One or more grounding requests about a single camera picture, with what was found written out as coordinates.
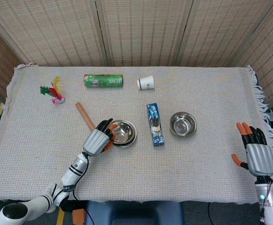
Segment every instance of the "yellow tape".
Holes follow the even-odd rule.
[[[0,104],[0,115],[2,115],[2,111],[3,111],[3,109],[2,109],[2,106],[3,106],[4,104],[1,102],[1,104]]]
[[[56,225],[62,225],[64,215],[65,215],[65,212],[62,211],[61,208],[60,208],[60,211],[58,212]]]

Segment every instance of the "yellow feather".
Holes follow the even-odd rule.
[[[61,90],[58,88],[57,83],[61,80],[59,76],[54,77],[53,88],[60,94]]]

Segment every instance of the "red feather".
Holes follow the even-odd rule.
[[[58,98],[60,96],[59,93],[57,93],[57,91],[54,88],[49,88],[49,91],[51,94],[54,95],[54,97]]]

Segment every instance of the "wooden stick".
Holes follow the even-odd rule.
[[[88,114],[86,113],[86,111],[84,110],[84,108],[82,107],[82,105],[80,104],[80,102],[77,102],[75,105],[76,105],[76,108],[78,109],[78,111],[80,112],[82,118],[84,119],[86,125],[88,125],[89,129],[91,131],[93,129],[95,129],[95,125],[93,124],[93,122],[89,118]]]

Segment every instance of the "green feather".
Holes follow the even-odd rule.
[[[48,87],[40,86],[39,88],[40,88],[41,94],[43,94],[43,95],[48,94],[48,95],[54,97],[53,94],[50,93]]]

